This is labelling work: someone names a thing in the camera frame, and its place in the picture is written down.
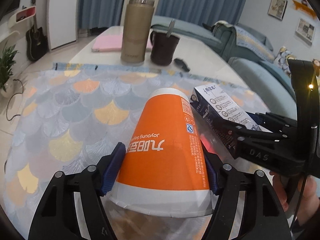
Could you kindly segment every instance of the pink notebook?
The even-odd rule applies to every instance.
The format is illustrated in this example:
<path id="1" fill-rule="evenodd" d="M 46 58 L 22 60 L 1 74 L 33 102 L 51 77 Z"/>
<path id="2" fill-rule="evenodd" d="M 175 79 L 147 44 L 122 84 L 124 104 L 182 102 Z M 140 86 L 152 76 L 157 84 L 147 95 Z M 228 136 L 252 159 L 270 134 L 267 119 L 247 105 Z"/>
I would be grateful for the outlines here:
<path id="1" fill-rule="evenodd" d="M 121 35 L 106 35 L 98 36 L 94 45 L 91 48 L 92 52 L 104 52 L 104 51 L 121 51 L 122 46 L 122 34 Z M 147 43 L 147 50 L 152 49 L 150 38 Z"/>

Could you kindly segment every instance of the tan thermos bottle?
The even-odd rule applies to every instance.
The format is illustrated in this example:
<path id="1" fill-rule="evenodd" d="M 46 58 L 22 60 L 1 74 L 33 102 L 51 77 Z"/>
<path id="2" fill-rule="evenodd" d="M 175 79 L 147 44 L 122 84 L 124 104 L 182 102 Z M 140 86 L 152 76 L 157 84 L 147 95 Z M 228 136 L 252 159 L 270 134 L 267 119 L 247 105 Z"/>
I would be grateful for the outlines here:
<path id="1" fill-rule="evenodd" d="M 154 0 L 129 0 L 124 19 L 121 59 L 128 63 L 144 61 Z"/>

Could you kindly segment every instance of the framed picture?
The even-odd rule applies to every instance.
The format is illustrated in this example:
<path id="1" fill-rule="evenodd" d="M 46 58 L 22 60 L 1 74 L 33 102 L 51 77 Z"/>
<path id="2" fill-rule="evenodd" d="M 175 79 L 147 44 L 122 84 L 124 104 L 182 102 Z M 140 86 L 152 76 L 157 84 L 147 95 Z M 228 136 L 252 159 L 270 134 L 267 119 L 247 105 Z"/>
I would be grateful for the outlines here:
<path id="1" fill-rule="evenodd" d="M 307 44 L 312 45 L 315 36 L 315 27 L 306 20 L 300 18 L 296 34 Z"/>
<path id="2" fill-rule="evenodd" d="M 287 4 L 287 0 L 271 0 L 268 15 L 282 21 Z"/>

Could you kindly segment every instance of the green plant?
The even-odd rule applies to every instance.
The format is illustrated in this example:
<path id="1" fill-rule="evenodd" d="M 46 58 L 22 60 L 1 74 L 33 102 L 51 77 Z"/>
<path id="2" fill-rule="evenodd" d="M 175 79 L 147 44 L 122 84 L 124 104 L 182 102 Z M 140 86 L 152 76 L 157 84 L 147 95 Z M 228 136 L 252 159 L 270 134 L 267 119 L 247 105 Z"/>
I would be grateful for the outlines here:
<path id="1" fill-rule="evenodd" d="M 14 56 L 17 54 L 17 50 L 14 50 L 16 45 L 7 47 L 5 43 L 2 50 L 2 57 L 0 58 L 0 89 L 3 89 L 5 92 L 4 84 L 8 81 L 9 77 L 12 76 L 11 68 L 16 63 L 13 60 Z"/>

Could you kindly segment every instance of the white shelf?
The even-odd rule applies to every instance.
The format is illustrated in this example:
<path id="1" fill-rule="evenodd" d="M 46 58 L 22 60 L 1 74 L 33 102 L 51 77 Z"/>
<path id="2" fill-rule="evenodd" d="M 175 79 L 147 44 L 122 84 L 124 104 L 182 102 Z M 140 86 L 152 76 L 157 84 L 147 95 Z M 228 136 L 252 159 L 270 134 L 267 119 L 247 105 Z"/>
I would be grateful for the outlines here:
<path id="1" fill-rule="evenodd" d="M 18 41 L 20 32 L 18 31 L 13 31 L 13 32 L 7 32 L 4 33 L 3 35 L 0 36 L 0 55 L 2 55 L 2 50 L 4 48 L 4 45 L 6 42 L 7 46 L 12 46 L 14 44 L 16 44 L 16 42 Z"/>
<path id="2" fill-rule="evenodd" d="M 12 28 L 16 24 L 19 24 L 21 22 L 26 21 L 27 19 L 33 17 L 36 15 L 36 6 L 31 6 L 28 8 L 25 8 L 21 11 L 16 12 L 14 15 L 12 15 L 8 21 L 8 28 Z"/>

